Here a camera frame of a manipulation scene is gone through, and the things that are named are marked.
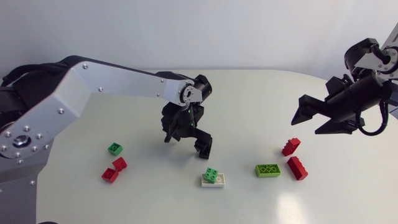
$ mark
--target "black cable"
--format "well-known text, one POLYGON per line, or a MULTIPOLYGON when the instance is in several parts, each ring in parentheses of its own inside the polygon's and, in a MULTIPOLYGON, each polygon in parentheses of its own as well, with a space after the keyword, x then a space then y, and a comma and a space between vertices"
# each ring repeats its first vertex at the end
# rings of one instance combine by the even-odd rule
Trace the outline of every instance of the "black cable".
POLYGON ((388 64, 391 60, 390 56, 384 55, 383 52, 381 52, 378 44, 373 44, 371 46, 371 52, 374 54, 374 56, 380 59, 384 65, 388 64))
POLYGON ((385 103, 383 101, 380 101, 379 103, 380 106, 380 112, 381 112, 381 117, 382 117, 382 123, 380 128, 375 131, 375 132, 367 132, 363 129, 362 124, 361 124, 361 110, 357 110, 356 114, 355 114, 355 120, 356 120, 356 125, 358 127, 358 129, 365 135, 367 136, 376 136, 380 133, 382 133, 385 128, 387 127, 387 122, 388 122, 388 103, 385 103))

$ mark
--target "lime green lego brick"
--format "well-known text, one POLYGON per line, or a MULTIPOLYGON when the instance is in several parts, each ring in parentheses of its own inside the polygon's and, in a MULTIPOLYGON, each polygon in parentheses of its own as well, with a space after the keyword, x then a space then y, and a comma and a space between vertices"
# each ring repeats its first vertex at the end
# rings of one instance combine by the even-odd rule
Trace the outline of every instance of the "lime green lego brick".
POLYGON ((119 155, 119 153, 123 150, 122 146, 117 144, 117 143, 113 143, 109 148, 108 151, 109 153, 111 153, 112 155, 119 155))
POLYGON ((204 180, 214 184, 216 182, 217 175, 218 175, 217 170, 207 167, 204 180))
POLYGON ((258 177, 277 177, 280 169, 277 164, 256 165, 256 174, 258 177))

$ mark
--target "white wall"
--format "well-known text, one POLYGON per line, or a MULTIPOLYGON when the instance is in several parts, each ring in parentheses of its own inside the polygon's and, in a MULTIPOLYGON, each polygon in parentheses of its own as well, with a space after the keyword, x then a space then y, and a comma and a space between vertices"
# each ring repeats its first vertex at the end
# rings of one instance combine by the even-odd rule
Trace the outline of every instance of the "white wall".
POLYGON ((140 69, 273 68, 322 78, 382 44, 398 1, 1 0, 0 76, 81 55, 140 69))

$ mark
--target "silver metal arm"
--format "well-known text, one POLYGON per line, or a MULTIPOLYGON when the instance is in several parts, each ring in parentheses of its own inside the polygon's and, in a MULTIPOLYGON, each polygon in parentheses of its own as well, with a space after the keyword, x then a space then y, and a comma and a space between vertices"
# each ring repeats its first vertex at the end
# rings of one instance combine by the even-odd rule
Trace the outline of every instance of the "silver metal arm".
MULTIPOLYGON (((2 91, 16 88, 28 75, 10 82, 2 91)), ((179 74, 153 74, 94 60, 82 60, 67 68, 51 93, 28 106, 17 120, 0 125, 0 223, 35 223, 37 175, 47 163, 54 137, 81 115, 92 93, 163 98, 177 107, 191 108, 192 104, 200 107, 211 93, 208 84, 208 94, 203 96, 198 88, 204 86, 179 74)), ((0 120, 2 96, 0 91, 0 120)))

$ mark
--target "white lego plate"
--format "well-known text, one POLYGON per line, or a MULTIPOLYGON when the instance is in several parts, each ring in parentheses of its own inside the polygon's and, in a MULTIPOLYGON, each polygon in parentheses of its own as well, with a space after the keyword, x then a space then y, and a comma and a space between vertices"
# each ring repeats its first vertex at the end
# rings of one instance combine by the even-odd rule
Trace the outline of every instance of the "white lego plate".
POLYGON ((205 180, 205 174, 201 175, 201 186, 202 187, 224 187, 225 186, 225 179, 224 174, 218 174, 216 178, 216 182, 214 184, 205 180))

